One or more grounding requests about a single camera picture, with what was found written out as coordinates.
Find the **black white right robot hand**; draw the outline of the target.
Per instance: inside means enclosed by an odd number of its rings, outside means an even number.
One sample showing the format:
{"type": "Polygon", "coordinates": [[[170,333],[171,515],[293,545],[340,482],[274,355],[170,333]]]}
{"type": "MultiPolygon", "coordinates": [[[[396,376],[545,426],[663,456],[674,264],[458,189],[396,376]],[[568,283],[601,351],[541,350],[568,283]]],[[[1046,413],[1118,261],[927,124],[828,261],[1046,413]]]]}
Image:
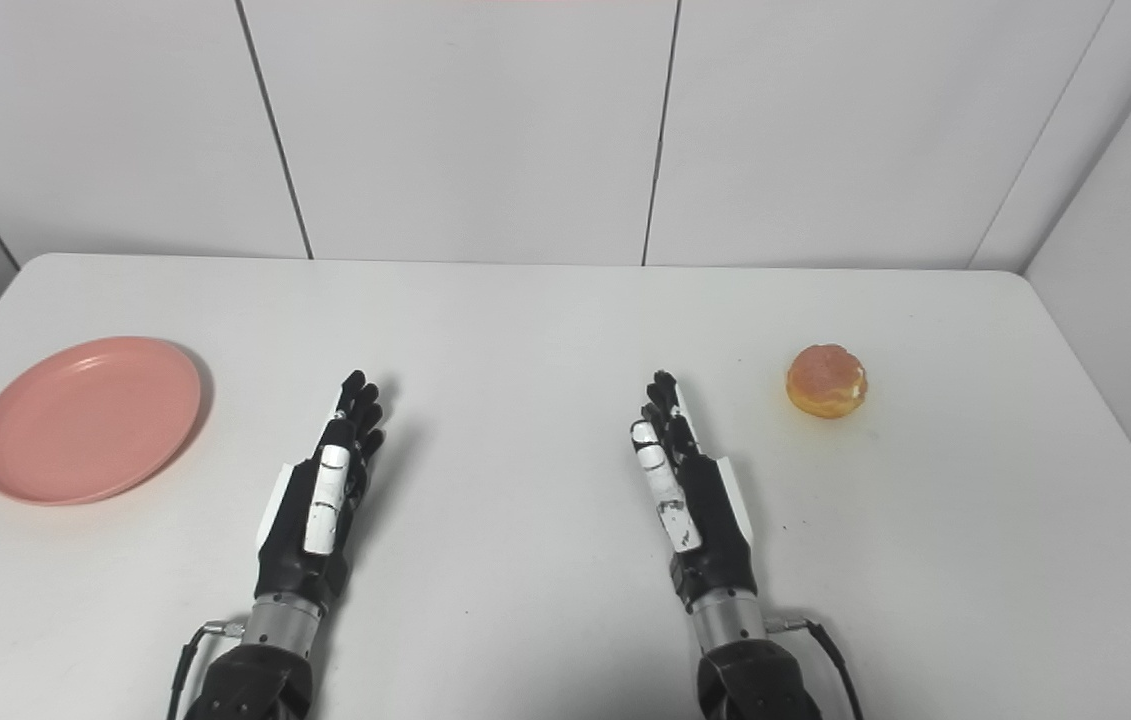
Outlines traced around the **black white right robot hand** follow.
{"type": "Polygon", "coordinates": [[[692,609],[715,591],[757,592],[751,539],[720,460],[699,445],[677,379],[657,370],[646,393],[630,442],[673,548],[670,576],[676,597],[692,609]]]}

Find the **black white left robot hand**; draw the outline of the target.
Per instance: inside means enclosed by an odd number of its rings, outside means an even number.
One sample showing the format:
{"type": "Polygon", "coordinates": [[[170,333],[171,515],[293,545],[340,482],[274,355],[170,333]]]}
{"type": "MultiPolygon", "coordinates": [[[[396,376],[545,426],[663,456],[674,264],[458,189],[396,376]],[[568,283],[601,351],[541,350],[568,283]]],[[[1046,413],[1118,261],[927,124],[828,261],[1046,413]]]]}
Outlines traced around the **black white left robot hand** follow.
{"type": "Polygon", "coordinates": [[[351,527],[370,486],[370,462],[383,445],[379,388],[355,370],[342,382],[312,456],[292,466],[257,550],[254,597],[292,596],[322,611],[351,574],[351,527]]]}

